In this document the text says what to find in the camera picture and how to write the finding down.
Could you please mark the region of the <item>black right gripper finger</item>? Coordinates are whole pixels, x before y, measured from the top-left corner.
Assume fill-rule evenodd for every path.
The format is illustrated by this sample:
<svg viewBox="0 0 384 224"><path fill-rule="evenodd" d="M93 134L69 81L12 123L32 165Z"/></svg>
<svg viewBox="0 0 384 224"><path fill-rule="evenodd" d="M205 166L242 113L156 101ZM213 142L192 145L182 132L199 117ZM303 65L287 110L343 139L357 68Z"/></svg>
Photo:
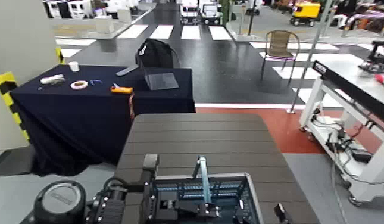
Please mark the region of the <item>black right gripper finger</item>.
<svg viewBox="0 0 384 224"><path fill-rule="evenodd" d="M292 224L292 217L281 203L274 207L274 213L277 216L280 224Z"/></svg>

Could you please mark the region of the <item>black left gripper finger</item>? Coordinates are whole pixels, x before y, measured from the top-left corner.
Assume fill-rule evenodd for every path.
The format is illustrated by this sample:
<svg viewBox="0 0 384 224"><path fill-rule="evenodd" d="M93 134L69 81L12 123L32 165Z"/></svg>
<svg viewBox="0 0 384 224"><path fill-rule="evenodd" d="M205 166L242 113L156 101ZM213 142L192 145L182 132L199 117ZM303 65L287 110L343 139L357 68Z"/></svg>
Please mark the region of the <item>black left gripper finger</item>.
<svg viewBox="0 0 384 224"><path fill-rule="evenodd" d="M253 219L251 217L250 205L243 200L239 200L235 206L233 215L233 223L235 224L251 224Z"/></svg>

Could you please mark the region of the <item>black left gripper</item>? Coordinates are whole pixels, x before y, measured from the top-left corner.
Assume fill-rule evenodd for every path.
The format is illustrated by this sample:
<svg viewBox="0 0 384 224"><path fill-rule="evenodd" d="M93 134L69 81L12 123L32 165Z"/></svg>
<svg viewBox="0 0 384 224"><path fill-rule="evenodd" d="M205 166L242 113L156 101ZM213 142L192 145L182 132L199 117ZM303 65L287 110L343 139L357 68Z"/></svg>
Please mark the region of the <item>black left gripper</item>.
<svg viewBox="0 0 384 224"><path fill-rule="evenodd" d="M142 168L143 189L139 224L208 221L221 217L219 206L201 198L179 198L178 193L158 193L156 175L159 155L146 154Z"/></svg>

